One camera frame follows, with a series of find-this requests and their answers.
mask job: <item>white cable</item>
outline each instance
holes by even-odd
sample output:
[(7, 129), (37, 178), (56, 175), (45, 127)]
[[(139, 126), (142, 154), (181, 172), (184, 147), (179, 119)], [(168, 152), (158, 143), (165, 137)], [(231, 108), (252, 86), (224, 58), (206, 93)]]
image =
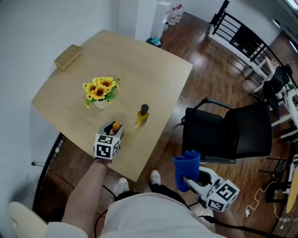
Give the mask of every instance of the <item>white cable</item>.
[[(270, 184), (273, 184), (273, 183), (275, 183), (275, 181), (269, 183), (269, 185), (266, 187), (266, 189), (265, 189), (264, 191), (263, 191), (261, 188), (259, 188), (258, 191), (257, 191), (257, 193), (258, 193), (260, 190), (261, 190), (262, 192), (265, 192), (265, 191), (267, 190), (267, 188), (270, 186)], [(257, 201), (257, 206), (259, 206), (259, 200), (256, 199), (256, 195), (255, 195), (255, 200)], [(257, 206), (256, 206), (255, 208), (253, 208), (251, 205), (248, 205), (248, 206), (246, 207), (245, 211), (247, 210), (248, 207), (250, 207), (252, 210), (255, 211), (256, 208), (257, 208)]]
[[(276, 196), (278, 195), (278, 191), (275, 190), (274, 193), (275, 193), (275, 198), (274, 198), (274, 199), (276, 199)], [(283, 222), (286, 221), (285, 219), (281, 219), (281, 218), (279, 218), (279, 217), (277, 216), (277, 214), (276, 214), (276, 206), (275, 206), (275, 203), (274, 203), (274, 214), (275, 214), (275, 216), (276, 216), (279, 220), (281, 220), (281, 221), (283, 221)]]

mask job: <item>flower vase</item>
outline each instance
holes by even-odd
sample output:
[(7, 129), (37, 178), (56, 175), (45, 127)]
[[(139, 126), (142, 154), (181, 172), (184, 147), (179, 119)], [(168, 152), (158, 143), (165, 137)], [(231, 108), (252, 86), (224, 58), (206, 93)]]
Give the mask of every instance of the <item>flower vase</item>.
[(107, 103), (107, 100), (95, 101), (94, 105), (97, 106), (99, 109), (105, 109), (109, 106), (109, 103)]

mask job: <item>sunflower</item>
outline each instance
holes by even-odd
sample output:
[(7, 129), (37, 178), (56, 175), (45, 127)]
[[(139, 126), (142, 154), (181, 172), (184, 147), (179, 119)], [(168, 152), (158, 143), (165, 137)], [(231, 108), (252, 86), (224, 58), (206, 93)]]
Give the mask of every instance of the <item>sunflower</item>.
[(106, 86), (99, 84), (93, 93), (94, 99), (95, 100), (104, 99), (105, 95), (107, 95), (107, 89), (108, 88)]
[(114, 87), (116, 83), (112, 77), (103, 77), (100, 84), (106, 86), (111, 91), (112, 87)]
[(106, 77), (96, 77), (96, 78), (93, 78), (92, 79), (92, 83), (97, 86), (98, 84), (100, 84), (101, 80), (103, 80), (105, 78)]
[(94, 92), (92, 91), (91, 93), (87, 93), (86, 97), (89, 101), (92, 100), (94, 97)]
[(94, 84), (94, 83), (87, 83), (87, 85), (85, 87), (85, 90), (87, 93), (90, 93), (95, 89), (96, 89), (96, 84)]

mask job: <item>shoe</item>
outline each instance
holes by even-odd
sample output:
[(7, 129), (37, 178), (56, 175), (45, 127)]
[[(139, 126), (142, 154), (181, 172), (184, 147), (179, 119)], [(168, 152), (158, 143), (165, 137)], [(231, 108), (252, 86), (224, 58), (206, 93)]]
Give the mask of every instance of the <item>shoe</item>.
[(153, 170), (151, 173), (151, 185), (153, 184), (158, 184), (160, 185), (161, 179), (160, 179), (160, 174), (157, 170)]
[(120, 178), (119, 179), (119, 192), (118, 194), (121, 194), (123, 192), (127, 192), (129, 191), (129, 183), (128, 181), (126, 180), (126, 178)]

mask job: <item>floor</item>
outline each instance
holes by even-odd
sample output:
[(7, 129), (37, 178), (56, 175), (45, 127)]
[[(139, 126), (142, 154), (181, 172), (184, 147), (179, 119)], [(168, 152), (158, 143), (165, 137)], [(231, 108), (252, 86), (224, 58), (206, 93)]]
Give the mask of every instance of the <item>floor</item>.
[[(175, 109), (162, 132), (143, 172), (136, 183), (130, 181), (130, 188), (136, 192), (149, 192), (148, 182), (150, 173), (157, 169), (162, 177), (162, 183), (170, 189), (179, 192), (175, 186), (174, 165), (172, 159), (180, 155), (182, 147), (181, 126), (175, 127), (183, 117), (187, 107), (194, 107), (205, 97), (212, 97), (226, 102), (234, 107), (245, 106), (253, 103), (243, 85), (245, 80), (241, 75), (244, 64), (230, 51), (208, 38), (209, 24), (185, 13), (181, 22), (169, 26), (164, 32), (162, 41), (163, 49), (192, 63), (193, 69), (177, 101)], [(203, 110), (224, 116), (226, 109), (215, 105), (204, 105)], [(287, 158), (289, 145), (279, 139), (280, 126), (273, 130), (274, 141), (271, 157)], [(93, 158), (65, 138), (65, 145), (58, 157), (54, 157), (50, 170), (63, 177), (72, 186), (75, 186), (93, 162)], [(239, 159), (235, 165), (206, 165), (213, 169), (219, 176), (230, 179), (239, 189), (240, 194), (231, 210), (239, 225), (253, 227), (266, 232), (271, 232), (277, 218), (274, 215), (273, 204), (264, 201), (264, 195), (258, 194), (260, 204), (251, 216), (246, 219), (245, 208), (255, 206), (255, 193), (259, 188), (264, 189), (269, 176), (259, 173), (259, 169), (273, 170), (276, 162), (265, 158)], [(106, 175), (105, 186), (117, 193), (117, 181), (120, 174), (109, 169)], [(51, 212), (59, 213), (59, 207), (65, 207), (72, 187), (61, 180), (52, 172), (48, 172), (41, 190), (39, 210), (37, 213), (45, 220), (50, 220)], [(196, 201), (192, 192), (179, 192), (187, 204)], [(113, 197), (104, 189), (98, 204), (97, 214), (101, 214), (113, 202)], [(196, 214), (209, 214), (200, 205), (193, 207)], [(281, 205), (277, 205), (277, 214)], [(104, 219), (97, 226), (99, 234), (103, 227)]]

